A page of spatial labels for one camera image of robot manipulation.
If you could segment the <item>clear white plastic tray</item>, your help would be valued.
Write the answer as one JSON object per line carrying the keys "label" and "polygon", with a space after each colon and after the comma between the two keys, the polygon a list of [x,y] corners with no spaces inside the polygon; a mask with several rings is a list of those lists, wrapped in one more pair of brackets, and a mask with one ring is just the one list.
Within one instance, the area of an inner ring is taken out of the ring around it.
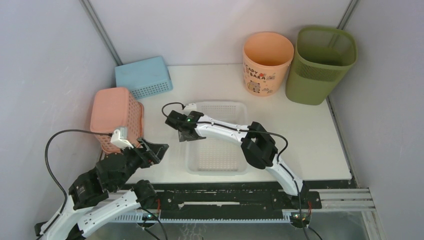
{"label": "clear white plastic tray", "polygon": [[[248,124],[246,105],[235,101],[195,102],[197,112],[237,125]],[[185,165],[188,173],[201,176],[244,175],[248,170],[243,152],[233,143],[217,138],[186,143]]]}

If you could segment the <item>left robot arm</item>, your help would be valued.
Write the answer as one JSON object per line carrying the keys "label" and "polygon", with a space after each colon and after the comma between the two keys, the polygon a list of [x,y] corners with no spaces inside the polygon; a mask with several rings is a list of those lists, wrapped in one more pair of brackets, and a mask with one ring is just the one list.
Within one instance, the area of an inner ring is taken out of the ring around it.
{"label": "left robot arm", "polygon": [[34,226],[39,240],[84,240],[116,217],[138,208],[149,209],[157,193],[148,180],[140,180],[124,195],[96,206],[121,190],[137,169],[159,164],[169,145],[138,138],[139,147],[126,147],[105,155],[93,169],[81,174],[68,189],[65,203],[55,215]]}

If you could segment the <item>blue plastic basket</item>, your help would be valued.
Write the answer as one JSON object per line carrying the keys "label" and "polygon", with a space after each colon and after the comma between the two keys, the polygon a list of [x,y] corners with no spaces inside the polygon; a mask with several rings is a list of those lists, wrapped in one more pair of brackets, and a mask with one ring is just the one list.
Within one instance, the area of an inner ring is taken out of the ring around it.
{"label": "blue plastic basket", "polygon": [[139,100],[173,90],[168,66],[162,56],[115,67],[115,84]]}

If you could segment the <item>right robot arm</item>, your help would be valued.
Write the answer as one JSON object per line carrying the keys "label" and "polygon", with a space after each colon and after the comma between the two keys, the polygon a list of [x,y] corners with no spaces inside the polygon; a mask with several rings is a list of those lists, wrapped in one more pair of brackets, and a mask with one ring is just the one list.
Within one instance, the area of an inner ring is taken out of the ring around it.
{"label": "right robot arm", "polygon": [[308,203],[309,187],[284,162],[283,151],[276,147],[273,137],[285,141],[282,135],[266,131],[255,121],[249,125],[233,124],[198,111],[185,115],[173,110],[166,115],[165,123],[180,133],[183,142],[216,138],[239,146],[249,165],[267,171],[276,179],[293,207],[302,208]]}

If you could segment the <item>pink plastic basket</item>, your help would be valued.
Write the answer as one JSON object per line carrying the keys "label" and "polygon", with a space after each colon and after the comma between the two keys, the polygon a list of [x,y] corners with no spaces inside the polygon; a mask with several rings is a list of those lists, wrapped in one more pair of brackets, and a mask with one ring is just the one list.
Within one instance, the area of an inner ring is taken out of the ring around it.
{"label": "pink plastic basket", "polygon": [[127,128],[127,140],[136,147],[143,136],[144,106],[125,87],[99,90],[94,97],[90,131],[112,134],[119,127]]}

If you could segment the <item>orange capybara bucket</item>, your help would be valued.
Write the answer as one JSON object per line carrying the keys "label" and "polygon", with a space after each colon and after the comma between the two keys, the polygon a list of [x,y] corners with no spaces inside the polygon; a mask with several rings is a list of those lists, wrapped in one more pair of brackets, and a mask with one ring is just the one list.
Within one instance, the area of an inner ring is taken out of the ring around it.
{"label": "orange capybara bucket", "polygon": [[268,97],[281,87],[294,58],[294,46],[275,32],[258,32],[243,45],[243,80],[246,90],[255,96]]}

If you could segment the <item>green mesh waste bin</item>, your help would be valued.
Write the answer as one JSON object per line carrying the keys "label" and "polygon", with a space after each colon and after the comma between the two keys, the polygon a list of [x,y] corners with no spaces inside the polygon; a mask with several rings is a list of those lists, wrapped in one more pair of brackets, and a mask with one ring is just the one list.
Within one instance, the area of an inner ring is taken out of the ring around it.
{"label": "green mesh waste bin", "polygon": [[286,97],[299,104],[320,105],[357,57],[356,41],[347,31],[318,25],[302,28],[286,81]]}

